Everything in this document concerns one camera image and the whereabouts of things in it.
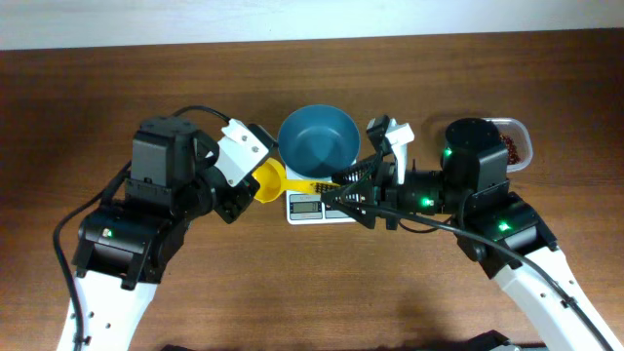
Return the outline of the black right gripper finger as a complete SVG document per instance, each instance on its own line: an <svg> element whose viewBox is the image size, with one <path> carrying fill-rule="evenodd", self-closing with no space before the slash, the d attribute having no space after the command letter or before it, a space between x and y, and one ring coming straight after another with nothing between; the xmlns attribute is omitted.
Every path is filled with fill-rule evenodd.
<svg viewBox="0 0 624 351"><path fill-rule="evenodd" d="M374 191L370 180L347 185L322 185L321 200L333 210L355 219L367 229L375 228Z"/></svg>
<svg viewBox="0 0 624 351"><path fill-rule="evenodd" d="M350 167L338 171L331 176L331 181L337 184L351 184L358 181L373 183L382 160L367 158L356 162Z"/></svg>

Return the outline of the yellow plastic measuring scoop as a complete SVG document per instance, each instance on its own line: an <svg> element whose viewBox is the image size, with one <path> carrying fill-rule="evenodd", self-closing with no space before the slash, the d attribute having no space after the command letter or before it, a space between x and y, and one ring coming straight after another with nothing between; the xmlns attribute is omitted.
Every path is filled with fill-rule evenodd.
<svg viewBox="0 0 624 351"><path fill-rule="evenodd" d="M285 167L273 158L268 158L259 166L253 172L253 178L259 183L254 198L262 204L275 201L285 191L319 195L340 187L329 181L288 179Z"/></svg>

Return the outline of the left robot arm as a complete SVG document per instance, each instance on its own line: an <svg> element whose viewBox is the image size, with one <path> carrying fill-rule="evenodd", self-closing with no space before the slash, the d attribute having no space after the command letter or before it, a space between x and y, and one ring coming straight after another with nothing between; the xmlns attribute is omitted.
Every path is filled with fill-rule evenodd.
<svg viewBox="0 0 624 351"><path fill-rule="evenodd" d="M253 172L277 145L256 124L227 120L214 140L179 116L143 121L131 161L90 201L65 267L70 304L60 350L126 350L191 223L227 224L259 189Z"/></svg>

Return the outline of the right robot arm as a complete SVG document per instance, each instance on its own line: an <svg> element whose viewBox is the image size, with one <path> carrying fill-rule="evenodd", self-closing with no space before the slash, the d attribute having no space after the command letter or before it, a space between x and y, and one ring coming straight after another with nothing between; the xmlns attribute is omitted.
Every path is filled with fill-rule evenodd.
<svg viewBox="0 0 624 351"><path fill-rule="evenodd" d="M448 125L441 167L419 171L405 154L409 125L370 121L375 152L337 172L322 201L366 228L404 221L445 230L523 311L550 350L620 350L623 345L577 283L538 212L511 191L508 149L492 120Z"/></svg>

